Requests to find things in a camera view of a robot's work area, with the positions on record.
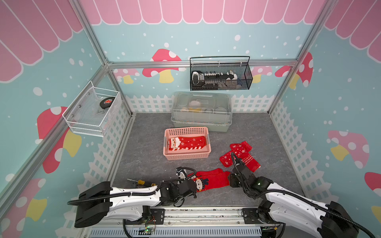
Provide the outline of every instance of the wall-mounted basket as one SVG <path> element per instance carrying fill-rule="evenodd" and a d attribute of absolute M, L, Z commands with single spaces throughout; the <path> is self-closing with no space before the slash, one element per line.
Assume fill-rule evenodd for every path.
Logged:
<path fill-rule="evenodd" d="M 99 104 L 108 97 L 115 99 L 109 108 L 102 109 Z M 96 88 L 90 81 L 62 116 L 72 132 L 104 137 L 121 104 L 120 92 Z"/>
<path fill-rule="evenodd" d="M 190 90 L 250 89 L 253 76 L 249 60 L 249 56 L 190 58 Z M 197 72 L 200 76 L 194 77 L 193 72 Z"/>

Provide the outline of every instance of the white wire mesh basket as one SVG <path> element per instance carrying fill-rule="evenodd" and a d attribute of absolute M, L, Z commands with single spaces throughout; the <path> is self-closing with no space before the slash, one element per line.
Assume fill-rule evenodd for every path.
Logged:
<path fill-rule="evenodd" d="M 111 106 L 100 107 L 100 102 L 115 97 Z M 96 88 L 90 81 L 62 114 L 73 133 L 104 137 L 114 117 L 120 110 L 120 92 Z"/>

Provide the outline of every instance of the white picket fence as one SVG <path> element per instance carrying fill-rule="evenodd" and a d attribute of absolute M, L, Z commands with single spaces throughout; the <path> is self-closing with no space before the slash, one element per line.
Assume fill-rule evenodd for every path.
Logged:
<path fill-rule="evenodd" d="M 271 119 L 306 196 L 325 203 L 338 201 L 339 197 L 331 194 L 331 184 L 324 182 L 324 172 L 316 168 L 318 161 L 312 159 L 312 151 L 307 150 L 307 142 L 302 141 L 302 134 L 298 134 L 298 127 L 294 126 L 294 120 L 283 105 L 282 101 L 277 104 Z"/>
<path fill-rule="evenodd" d="M 174 95 L 171 97 L 167 95 L 164 95 L 164 97 L 159 97 L 159 95 L 152 97 L 150 95 L 148 97 L 141 96 L 140 98 L 126 96 L 126 100 L 132 112 L 171 112 Z M 251 95 L 237 97 L 234 95 L 231 97 L 231 105 L 233 112 L 267 112 L 273 100 L 274 95 L 271 97 L 267 97 L 267 95 L 263 97 L 259 97 L 259 95 L 255 97 L 251 97 Z"/>
<path fill-rule="evenodd" d="M 77 186 L 79 190 L 78 195 L 94 185 L 105 181 L 127 122 L 128 113 L 122 106 L 114 121 L 110 124 L 105 137 L 103 137 L 102 144 L 98 144 L 98 152 L 94 153 L 94 161 L 89 163 L 89 172 L 83 174 L 85 181 Z M 65 223 L 55 231 L 58 238 L 77 236 L 78 229 L 74 227 L 76 211 L 77 206 L 72 206 L 70 211 L 64 213 Z"/>

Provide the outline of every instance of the wall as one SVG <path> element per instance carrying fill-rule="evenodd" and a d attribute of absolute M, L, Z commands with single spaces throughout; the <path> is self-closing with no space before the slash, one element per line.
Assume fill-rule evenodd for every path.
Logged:
<path fill-rule="evenodd" d="M 295 58 L 324 0 L 81 0 L 110 61 Z"/>
<path fill-rule="evenodd" d="M 338 201 L 376 237 L 381 236 L 380 11 L 381 1 L 340 0 L 310 49 L 315 69 L 310 85 L 303 87 L 297 77 L 295 89 L 286 91 L 272 113 L 307 196 Z"/>
<path fill-rule="evenodd" d="M 251 67 L 254 79 L 250 90 L 203 92 L 230 94 L 232 108 L 235 112 L 267 112 L 285 78 L 283 74 L 275 75 L 275 72 L 280 68 L 281 66 Z M 114 70 L 114 74 L 133 112 L 171 112 L 174 93 L 190 91 L 189 68 L 183 68 L 184 71 L 165 69 L 167 73 L 160 72 L 154 76 L 148 75 L 150 77 L 144 76 L 143 70 Z M 171 83 L 161 83 L 162 80 L 173 81 Z"/>
<path fill-rule="evenodd" d="M 4 0 L 0 15 L 1 191 L 100 62 L 68 0 Z"/>

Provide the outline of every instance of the black wire mesh basket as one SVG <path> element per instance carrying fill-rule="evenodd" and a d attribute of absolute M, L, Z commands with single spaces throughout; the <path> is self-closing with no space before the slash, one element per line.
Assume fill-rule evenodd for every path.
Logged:
<path fill-rule="evenodd" d="M 250 89 L 253 76 L 249 60 L 250 56 L 190 58 L 190 90 Z"/>

